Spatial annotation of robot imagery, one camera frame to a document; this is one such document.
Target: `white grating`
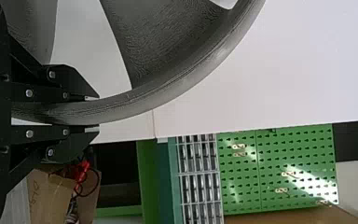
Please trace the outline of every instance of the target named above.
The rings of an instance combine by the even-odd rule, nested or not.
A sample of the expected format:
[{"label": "white grating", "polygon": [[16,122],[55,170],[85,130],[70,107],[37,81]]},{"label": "white grating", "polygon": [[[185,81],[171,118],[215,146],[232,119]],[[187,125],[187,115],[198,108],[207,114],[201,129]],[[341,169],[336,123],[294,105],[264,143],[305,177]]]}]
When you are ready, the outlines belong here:
[{"label": "white grating", "polygon": [[176,137],[185,224],[224,224],[215,134]]}]

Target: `green panel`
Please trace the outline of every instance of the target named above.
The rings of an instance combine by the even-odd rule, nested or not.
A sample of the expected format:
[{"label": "green panel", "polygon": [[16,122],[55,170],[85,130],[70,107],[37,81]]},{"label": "green panel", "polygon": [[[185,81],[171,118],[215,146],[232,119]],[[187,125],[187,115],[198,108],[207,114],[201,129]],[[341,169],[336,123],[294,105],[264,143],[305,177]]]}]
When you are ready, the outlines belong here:
[{"label": "green panel", "polygon": [[157,141],[137,142],[139,181],[145,224],[159,223]]},{"label": "green panel", "polygon": [[137,142],[144,224],[183,223],[176,148],[156,140]]},{"label": "green panel", "polygon": [[256,137],[263,211],[338,203],[331,125],[257,131]]},{"label": "green panel", "polygon": [[98,208],[95,217],[123,217],[123,216],[141,216],[142,206],[124,206],[112,208]]},{"label": "green panel", "polygon": [[174,222],[166,222],[166,223],[176,223],[182,224],[183,221],[183,213],[182,213],[182,193],[180,189],[179,183],[179,161],[178,155],[176,152],[176,139],[169,138],[168,141],[168,152],[169,152],[169,160],[170,160],[170,168],[171,168],[171,191],[172,191],[172,208],[173,208],[173,220]]},{"label": "green panel", "polygon": [[225,215],[338,203],[331,125],[221,133],[217,139]]},{"label": "green panel", "polygon": [[[232,147],[240,144],[247,147]],[[225,215],[261,211],[255,144],[255,131],[217,135]]]}]

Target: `black metal bracket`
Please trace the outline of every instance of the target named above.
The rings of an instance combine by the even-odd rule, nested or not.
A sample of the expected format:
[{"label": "black metal bracket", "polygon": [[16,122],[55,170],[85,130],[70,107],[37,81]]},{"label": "black metal bracket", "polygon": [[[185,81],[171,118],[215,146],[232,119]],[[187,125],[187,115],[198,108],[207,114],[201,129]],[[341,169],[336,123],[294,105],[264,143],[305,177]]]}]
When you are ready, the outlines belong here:
[{"label": "black metal bracket", "polygon": [[7,32],[0,8],[0,216],[6,195],[40,162],[67,163],[98,135],[96,127],[11,124],[12,102],[61,103],[99,98],[75,70],[42,65]]}]

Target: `green pegboard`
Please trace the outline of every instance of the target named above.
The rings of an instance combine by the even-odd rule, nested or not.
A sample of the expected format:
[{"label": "green pegboard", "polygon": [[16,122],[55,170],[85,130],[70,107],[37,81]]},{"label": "green pegboard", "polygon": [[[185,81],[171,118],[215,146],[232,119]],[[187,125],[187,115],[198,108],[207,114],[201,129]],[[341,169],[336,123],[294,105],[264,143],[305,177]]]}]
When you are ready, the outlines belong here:
[{"label": "green pegboard", "polygon": [[[225,215],[261,211],[255,131],[217,135]],[[233,149],[233,145],[247,147]]]},{"label": "green pegboard", "polygon": [[217,139],[225,215],[338,203],[331,125]]}]

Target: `cardboard box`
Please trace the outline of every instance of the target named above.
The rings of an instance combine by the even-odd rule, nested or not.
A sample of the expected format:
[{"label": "cardboard box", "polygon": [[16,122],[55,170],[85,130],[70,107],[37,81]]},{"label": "cardboard box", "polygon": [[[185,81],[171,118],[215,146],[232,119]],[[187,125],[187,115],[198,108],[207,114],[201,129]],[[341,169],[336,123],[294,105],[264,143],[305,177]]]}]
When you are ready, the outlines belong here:
[{"label": "cardboard box", "polygon": [[[41,169],[33,170],[27,176],[28,196],[31,214],[31,224],[63,224],[66,220],[69,202],[71,201],[75,180],[64,178],[60,175],[52,175],[54,171],[60,170],[62,166],[46,165]],[[77,198],[77,213],[80,224],[91,224],[97,207],[100,192],[101,172],[98,176],[87,172],[87,179],[82,184],[81,194],[89,194],[88,197]]]},{"label": "cardboard box", "polygon": [[33,170],[27,176],[32,224],[63,224],[75,180]]},{"label": "cardboard box", "polygon": [[225,224],[358,224],[354,217],[336,206],[296,209],[225,217]]}]

